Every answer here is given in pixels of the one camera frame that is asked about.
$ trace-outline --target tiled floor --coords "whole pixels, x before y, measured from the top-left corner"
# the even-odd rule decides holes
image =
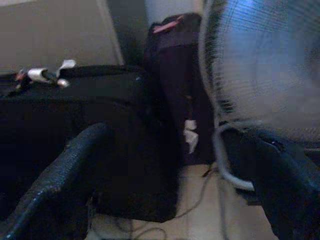
[[[192,207],[199,199],[207,166],[189,166],[181,173],[181,192],[178,215]],[[259,206],[247,206],[243,198],[235,194],[230,184],[222,182],[226,207],[226,225],[229,240],[277,240],[264,211]],[[161,228],[167,234],[167,240],[224,240],[220,226],[220,208],[218,197],[218,175],[214,174],[205,189],[201,204],[189,214],[164,223],[150,222],[133,234],[133,238],[151,228]],[[130,229],[130,222],[119,219],[124,229]],[[93,229],[86,240],[129,239],[129,234],[121,232],[114,225],[114,218],[97,215],[93,220]],[[134,220],[133,228],[145,225]],[[148,232],[139,240],[163,240],[165,233],[160,230]]]

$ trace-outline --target luggage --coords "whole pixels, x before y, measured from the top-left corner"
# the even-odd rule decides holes
[[[198,63],[200,22],[198,14],[189,13],[154,23],[144,54],[146,70],[159,82],[168,101],[185,165],[214,161],[213,108],[204,90]]]
[[[103,183],[94,194],[97,211],[154,222],[173,218],[181,157],[159,87],[129,66],[76,67],[60,74],[69,87],[35,82],[0,99],[0,182],[10,209],[70,139],[105,123],[116,145],[111,160],[98,162],[92,176]],[[17,84],[13,77],[0,78],[1,92]]]

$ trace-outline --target white wall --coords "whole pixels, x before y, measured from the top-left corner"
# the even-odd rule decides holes
[[[104,0],[38,0],[0,7],[0,72],[120,64],[122,56]]]
[[[145,0],[148,24],[188,12],[202,13],[204,0]]]
[[[34,1],[36,0],[0,0],[0,7]]]

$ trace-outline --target electrical cord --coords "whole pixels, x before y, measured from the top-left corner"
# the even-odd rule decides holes
[[[202,203],[203,199],[204,199],[204,196],[205,196],[205,191],[206,191],[206,188],[207,188],[207,185],[209,183],[209,180],[210,178],[213,176],[214,173],[217,173],[218,172],[218,169],[217,168],[213,168],[211,169],[209,172],[206,172],[204,174],[204,176],[206,177],[203,185],[202,185],[202,188],[201,188],[201,192],[200,192],[200,197],[199,199],[196,201],[196,203],[190,207],[188,210],[186,210],[184,213],[178,215],[178,216],[175,216],[175,219],[179,219],[179,218],[182,218],[184,217],[185,215],[189,214],[191,211],[195,210],[197,207],[199,207],[199,205]]]
[[[218,168],[217,167],[210,167],[208,169],[208,171],[206,171],[204,173],[204,175],[202,176],[203,178],[205,178],[205,181],[202,185],[202,188],[201,188],[201,191],[200,191],[200,196],[199,196],[199,199],[196,201],[196,203],[190,207],[188,210],[186,210],[184,213],[180,214],[180,215],[177,215],[176,217],[174,217],[174,219],[180,219],[184,216],[186,216],[187,214],[189,214],[191,211],[195,210],[197,207],[199,207],[199,205],[202,203],[203,201],[203,198],[205,196],[205,191],[206,191],[206,188],[207,188],[207,185],[209,183],[209,180],[210,178],[214,175],[214,173],[217,173],[218,172]],[[129,234],[130,236],[130,239],[131,240],[138,240],[140,237],[142,237],[143,235],[147,234],[147,233],[150,233],[150,232],[154,232],[154,231],[159,231],[159,232],[162,232],[163,233],[163,239],[162,240],[167,240],[168,239],[168,234],[167,232],[160,228],[160,227],[152,227],[152,228],[149,228],[143,232],[141,232],[140,234],[138,234],[135,238],[132,238],[133,237],[133,233],[137,232],[138,230],[141,230],[143,229],[145,226],[148,225],[148,222],[146,222],[145,224],[143,224],[142,226],[139,226],[137,228],[133,228],[133,222],[131,220],[131,223],[130,223],[130,230],[128,229],[125,229],[123,228],[120,223],[119,223],[119,220],[118,218],[114,218],[114,224],[115,226],[120,230],[122,231],[123,233],[127,233]]]

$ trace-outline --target electric fan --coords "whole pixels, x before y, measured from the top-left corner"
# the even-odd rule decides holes
[[[251,181],[234,176],[227,167],[221,134],[230,128],[256,137],[260,133],[272,136],[275,140],[266,144],[273,145],[270,149],[282,157],[288,154],[279,150],[276,139],[301,147],[302,155],[292,160],[291,170],[296,163],[311,164],[303,152],[316,152],[320,147],[319,62],[320,0],[207,1],[199,35],[199,65],[215,109],[213,144],[219,171],[236,188],[255,190]],[[303,171],[297,176],[304,176]],[[310,181],[316,179],[313,187],[319,193],[319,167],[312,165],[308,174],[311,172],[315,177]],[[313,199],[317,208],[319,198]],[[319,235],[300,239],[319,239]]]

